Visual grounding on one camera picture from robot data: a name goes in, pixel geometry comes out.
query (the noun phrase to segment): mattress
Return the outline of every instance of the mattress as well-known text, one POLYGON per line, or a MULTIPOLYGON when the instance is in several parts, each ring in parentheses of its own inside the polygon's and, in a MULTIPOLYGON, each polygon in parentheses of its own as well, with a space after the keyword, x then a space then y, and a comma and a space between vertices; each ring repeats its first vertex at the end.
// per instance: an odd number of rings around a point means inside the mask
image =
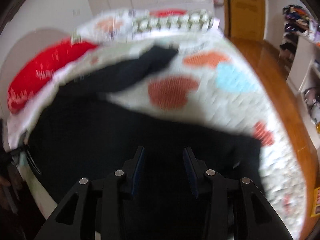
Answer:
MULTIPOLYGON (((9 145, 30 133, 44 107, 60 85, 111 65, 136 58, 154 44, 176 46, 169 67, 107 100, 131 111, 159 119, 203 125, 246 134, 262 142, 260 176, 266 198, 298 239, 306 210, 306 184, 284 126, 258 77, 235 46, 217 30, 165 37, 146 37, 86 53, 54 73, 25 108, 8 119, 9 145)), ((56 206, 31 172, 25 158, 19 165, 23 178, 45 218, 56 206)))

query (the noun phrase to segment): red spot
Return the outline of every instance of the red spot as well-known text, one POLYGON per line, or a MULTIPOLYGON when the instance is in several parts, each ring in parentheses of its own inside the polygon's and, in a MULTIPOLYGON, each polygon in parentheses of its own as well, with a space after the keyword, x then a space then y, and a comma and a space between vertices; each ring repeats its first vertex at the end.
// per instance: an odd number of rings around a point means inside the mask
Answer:
POLYGON ((220 62, 229 62, 230 58, 220 52, 210 51, 206 53, 199 53, 194 56, 188 56, 183 59, 185 65, 192 68, 205 67, 209 65, 210 68, 215 68, 220 62))
POLYGON ((261 141, 262 146, 270 146, 274 144, 272 132, 266 129, 266 125, 262 122, 257 122, 254 125, 253 137, 261 141))
POLYGON ((197 90, 199 82, 191 77, 169 77, 148 84, 150 102, 161 109, 172 110, 185 106, 187 93, 197 90))

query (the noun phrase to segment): light blue spot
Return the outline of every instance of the light blue spot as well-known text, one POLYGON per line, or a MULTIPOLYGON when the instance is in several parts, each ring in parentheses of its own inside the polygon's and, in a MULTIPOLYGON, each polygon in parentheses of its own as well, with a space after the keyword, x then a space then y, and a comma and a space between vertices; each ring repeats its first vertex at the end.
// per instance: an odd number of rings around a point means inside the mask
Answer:
POLYGON ((241 71, 238 71, 230 63, 219 63, 216 86, 230 93, 250 93, 256 91, 256 86, 247 80, 241 71))

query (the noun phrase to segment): folded clothes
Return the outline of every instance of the folded clothes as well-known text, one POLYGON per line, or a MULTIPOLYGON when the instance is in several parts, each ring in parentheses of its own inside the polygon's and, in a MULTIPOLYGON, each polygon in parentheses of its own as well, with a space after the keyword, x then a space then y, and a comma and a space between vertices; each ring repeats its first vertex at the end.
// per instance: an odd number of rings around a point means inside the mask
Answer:
POLYGON ((132 86, 163 69, 175 53, 153 47, 138 59, 60 87, 29 137, 31 155, 42 172, 34 173, 56 202, 80 178, 104 178, 132 158, 138 146, 145 147, 137 196, 124 201, 128 239, 200 238, 208 202, 191 193, 182 159, 187 146, 208 168, 227 178, 249 177, 263 192, 259 140, 155 119, 95 96, 132 86))

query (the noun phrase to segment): orange flower print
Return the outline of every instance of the orange flower print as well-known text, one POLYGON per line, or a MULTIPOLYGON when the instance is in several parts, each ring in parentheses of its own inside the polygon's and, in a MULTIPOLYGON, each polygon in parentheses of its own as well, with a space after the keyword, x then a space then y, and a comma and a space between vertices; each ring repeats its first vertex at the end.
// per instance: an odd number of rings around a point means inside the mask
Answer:
POLYGON ((263 147, 274 144, 272 132, 266 130, 266 125, 262 122, 257 122, 254 125, 253 137, 259 139, 263 147))
POLYGON ((123 25, 122 21, 117 22, 113 17, 108 17, 104 20, 99 21, 96 24, 96 29, 99 29, 108 33, 114 30, 119 30, 122 25, 123 25))
POLYGON ((152 105, 165 110, 179 109, 188 102, 190 90, 197 90, 199 82, 188 76, 168 77, 148 84, 152 105))
POLYGON ((205 67, 205 65, 209 65, 210 68, 215 68, 220 62, 229 61, 230 58, 228 56, 216 51, 198 53, 183 59, 183 63, 192 68, 201 68, 205 67))

